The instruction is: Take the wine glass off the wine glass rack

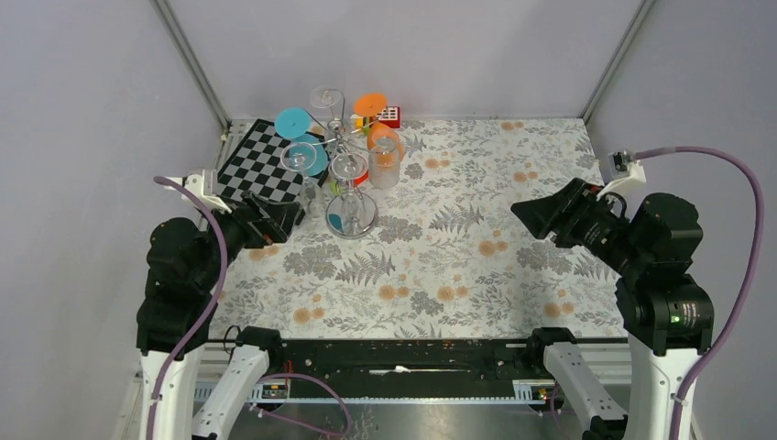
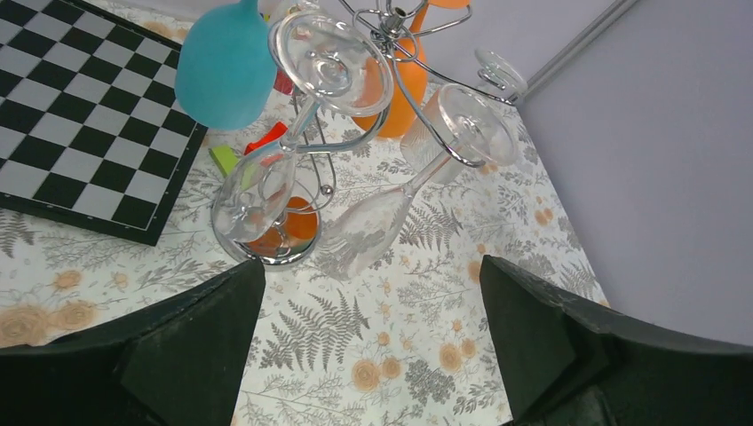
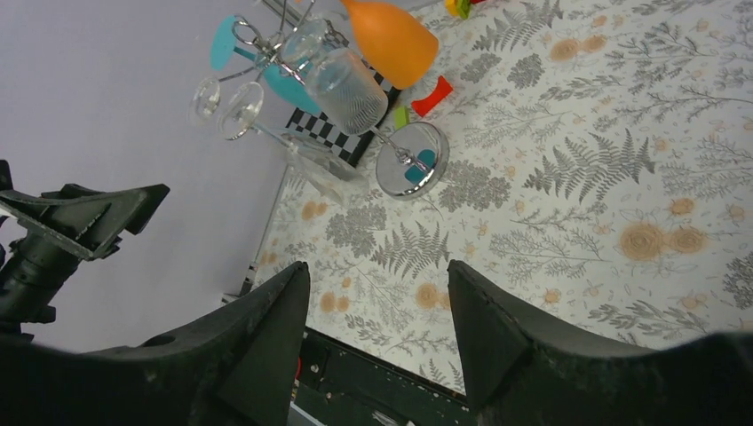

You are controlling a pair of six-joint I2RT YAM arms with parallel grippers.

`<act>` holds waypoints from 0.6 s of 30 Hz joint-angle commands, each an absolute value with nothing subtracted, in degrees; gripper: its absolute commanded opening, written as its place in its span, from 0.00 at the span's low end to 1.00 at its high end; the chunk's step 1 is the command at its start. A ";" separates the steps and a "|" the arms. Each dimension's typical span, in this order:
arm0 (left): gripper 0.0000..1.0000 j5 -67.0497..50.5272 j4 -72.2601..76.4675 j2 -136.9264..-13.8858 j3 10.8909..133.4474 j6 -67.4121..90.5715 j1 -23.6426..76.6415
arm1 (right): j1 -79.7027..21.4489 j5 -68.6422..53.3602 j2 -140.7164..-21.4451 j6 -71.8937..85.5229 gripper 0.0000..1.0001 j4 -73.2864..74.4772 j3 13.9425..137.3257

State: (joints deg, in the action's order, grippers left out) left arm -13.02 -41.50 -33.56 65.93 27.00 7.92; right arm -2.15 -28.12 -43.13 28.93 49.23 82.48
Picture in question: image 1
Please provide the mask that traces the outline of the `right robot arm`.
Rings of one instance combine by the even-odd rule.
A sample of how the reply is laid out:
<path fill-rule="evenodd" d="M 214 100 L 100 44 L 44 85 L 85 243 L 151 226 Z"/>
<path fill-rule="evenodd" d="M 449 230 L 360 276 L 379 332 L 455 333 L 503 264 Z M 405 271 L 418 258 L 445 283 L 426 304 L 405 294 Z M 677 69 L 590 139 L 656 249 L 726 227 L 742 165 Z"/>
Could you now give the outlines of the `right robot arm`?
<path fill-rule="evenodd" d="M 558 248 L 587 249 L 617 275 L 616 305 L 628 334 L 629 408 L 609 395 L 564 327 L 539 327 L 523 362 L 552 376 L 585 439 L 685 439 L 690 423 L 673 416 L 693 395 L 692 366 L 710 348 L 714 307 L 689 275 L 703 237 L 695 207 L 664 192 L 646 196 L 632 218 L 614 214 L 614 194 L 581 179 L 559 192 L 511 206 L 531 235 Z"/>

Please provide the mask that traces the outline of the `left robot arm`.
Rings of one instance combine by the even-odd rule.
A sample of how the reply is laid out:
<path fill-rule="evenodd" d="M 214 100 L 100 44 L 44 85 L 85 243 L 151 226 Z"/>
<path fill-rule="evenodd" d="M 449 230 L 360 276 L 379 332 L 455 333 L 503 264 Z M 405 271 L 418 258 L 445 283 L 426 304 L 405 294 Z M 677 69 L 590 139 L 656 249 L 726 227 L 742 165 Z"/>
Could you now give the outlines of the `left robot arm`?
<path fill-rule="evenodd" d="M 193 392 L 209 326 L 230 263 L 243 249 L 286 242 L 304 217 L 298 202 L 277 203 L 244 192 L 228 213 L 206 212 L 202 231 L 174 217 L 151 233 L 145 299 L 137 312 L 143 373 L 142 439 L 224 439 L 261 376 L 281 371 L 277 330 L 247 327 L 238 337 L 237 370 L 217 385 L 198 416 Z"/>

